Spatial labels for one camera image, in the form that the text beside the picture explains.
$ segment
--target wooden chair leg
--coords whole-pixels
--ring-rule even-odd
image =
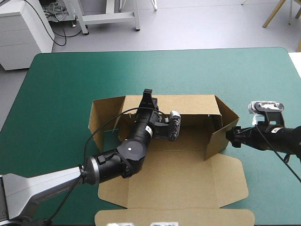
[[[298,47],[297,47],[297,52],[301,52],[301,39],[300,39],[299,45],[298,45]]]
[[[271,12],[270,16],[268,17],[268,19],[266,20],[266,22],[264,22],[263,24],[263,28],[266,28],[268,26],[268,24],[271,22],[271,20],[273,19],[273,17],[276,15],[276,13],[280,10],[280,8],[282,7],[282,5],[285,3],[285,0],[280,0],[278,2],[278,4],[276,5],[276,7],[273,9],[273,11]]]
[[[301,16],[301,7],[300,7],[298,13],[296,14],[296,18],[298,19],[300,16]]]

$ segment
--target gray floor tile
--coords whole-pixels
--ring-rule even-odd
[[[0,131],[18,94],[27,70],[5,71],[0,66]]]

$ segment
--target black cable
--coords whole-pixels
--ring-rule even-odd
[[[122,116],[123,114],[127,113],[127,112],[130,112],[132,110],[138,110],[138,109],[148,109],[148,110],[153,110],[153,111],[156,111],[158,113],[161,113],[162,115],[164,115],[164,118],[166,118],[166,115],[162,112],[162,111],[159,111],[157,109],[154,109],[154,108],[150,108],[150,107],[134,107],[134,108],[131,108],[131,109],[128,109],[116,116],[114,116],[111,120],[109,120],[108,122],[106,122],[104,125],[98,127],[93,133],[92,135],[88,138],[88,140],[86,141],[86,144],[85,144],[85,147],[84,147],[84,170],[85,170],[85,163],[86,163],[86,158],[87,158],[87,146],[89,144],[89,142],[92,140],[93,136],[98,133],[103,127],[105,127],[106,125],[110,124],[112,121],[114,121],[116,118]]]
[[[49,34],[49,32],[48,32],[48,30],[47,30],[47,28],[46,28],[46,26],[45,26],[45,24],[44,24],[44,22],[43,22],[43,20],[42,20],[42,18],[39,16],[39,14],[38,14],[38,12],[37,12],[37,10],[32,6],[32,4],[31,3],[29,3],[27,0],[23,0],[23,1],[25,1],[28,5],[30,5],[31,6],[31,8],[36,12],[36,14],[38,15],[38,17],[39,17],[39,19],[40,19],[40,21],[42,22],[42,24],[43,24],[43,26],[44,26],[44,28],[45,28],[45,30],[46,30],[46,32],[47,32],[47,34],[49,35],[49,37],[51,38],[51,40],[56,44],[56,45],[58,45],[58,46],[65,46],[66,44],[67,44],[67,37],[65,37],[65,43],[64,44],[59,44],[59,43],[57,43],[52,37],[51,37],[51,35]]]
[[[82,174],[80,174],[80,176],[76,179],[76,181],[73,183],[73,185],[70,187],[68,193],[66,194],[66,196],[64,197],[64,199],[61,201],[61,203],[59,204],[59,206],[57,207],[57,209],[55,210],[55,212],[51,215],[51,217],[49,217],[43,224],[42,226],[46,226],[56,215],[57,213],[60,211],[60,209],[62,208],[62,206],[64,205],[64,203],[66,202],[66,200],[68,199],[69,195],[71,194],[71,192],[73,191],[73,189],[75,188],[75,186],[78,184],[79,180],[81,179]]]
[[[257,128],[258,132],[260,133],[260,135],[262,136],[262,138],[265,140],[265,142],[267,142],[267,144],[270,146],[270,148],[272,149],[272,151],[278,156],[278,158],[280,158],[280,160],[288,167],[288,169],[295,175],[295,177],[300,181],[301,183],[301,178],[296,174],[296,172],[289,166],[289,164],[287,164],[287,162],[275,151],[275,149],[273,148],[273,146],[270,144],[270,142],[267,140],[267,138],[261,133],[261,131],[259,130],[258,126],[255,125],[255,127]]]
[[[90,142],[90,140],[93,138],[93,136],[99,132],[103,127],[105,127],[106,125],[108,125],[109,123],[111,123],[113,120],[115,120],[116,118],[122,116],[123,114],[132,111],[132,110],[137,110],[137,109],[148,109],[148,110],[153,110],[156,111],[158,113],[161,113],[162,115],[164,115],[164,117],[166,118],[166,115],[162,112],[159,111],[157,109],[153,109],[150,107],[134,107],[131,109],[128,109],[118,115],[116,115],[115,117],[113,117],[111,120],[109,120],[108,122],[106,122],[104,125],[100,126],[99,128],[97,128],[94,133],[92,133],[92,135],[88,138],[88,140],[86,141],[85,144],[85,149],[84,149],[84,170],[85,170],[85,161],[86,161],[86,153],[87,153],[87,145]],[[79,180],[82,177],[82,173],[80,174],[80,176],[76,179],[76,181],[73,183],[73,185],[70,187],[70,189],[68,190],[68,193],[66,194],[66,196],[64,197],[64,199],[61,201],[61,203],[59,204],[59,206],[57,207],[57,209],[55,210],[55,212],[41,225],[41,226],[46,226],[56,215],[57,213],[60,211],[60,209],[62,208],[62,206],[64,205],[64,203],[66,202],[66,200],[68,199],[69,195],[71,194],[71,192],[73,191],[73,189],[75,188],[75,186],[78,184]]]
[[[2,0],[2,1],[0,1],[0,5],[3,3],[3,2],[5,2],[6,0]]]
[[[56,35],[58,35],[58,36],[61,36],[61,37],[72,38],[72,37],[78,36],[81,33],[81,30],[78,33],[74,34],[74,35],[67,35],[67,36],[58,34],[56,32],[53,32],[53,33],[56,34]]]
[[[50,13],[50,12],[48,12],[48,11],[44,11],[44,13],[48,13],[48,14],[49,14],[49,15],[47,15],[47,17],[52,16],[53,18],[55,18],[55,19],[57,20],[57,23],[60,22],[60,21],[55,17],[55,15],[54,15],[53,13]],[[53,33],[56,34],[56,35],[58,35],[58,36],[61,36],[61,37],[71,38],[71,37],[75,37],[75,36],[79,35],[79,34],[81,33],[81,30],[80,30],[78,33],[74,34],[74,35],[67,35],[67,36],[66,36],[66,35],[58,34],[58,33],[54,32],[54,31],[53,31]]]

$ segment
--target brown cardboard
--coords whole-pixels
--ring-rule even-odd
[[[146,226],[158,221],[180,221],[183,225],[253,225],[254,216],[248,210],[219,209],[248,196],[241,162],[217,154],[227,146],[225,131],[236,125],[238,116],[214,95],[154,97],[158,98],[161,111],[180,112],[180,136],[175,142],[152,139],[138,174],[100,185],[101,199],[128,209],[100,211],[95,217],[96,225],[134,220],[137,225]],[[118,113],[137,107],[141,98],[125,96],[94,101],[91,132]],[[131,113],[104,130],[113,129],[118,122],[119,138],[124,140],[135,119]],[[102,150],[103,133],[94,139]]]
[[[254,226],[255,217],[249,210],[201,208],[103,210],[95,216],[97,226],[113,222],[139,222],[136,226],[150,226],[152,222],[178,222],[179,226]]]

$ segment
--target white tape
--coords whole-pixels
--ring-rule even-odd
[[[149,126],[145,127],[145,130],[148,131],[148,133],[150,134],[150,136],[152,137],[152,130]]]
[[[271,133],[277,133],[280,129],[283,129],[282,127],[277,127],[277,128],[274,128]]]

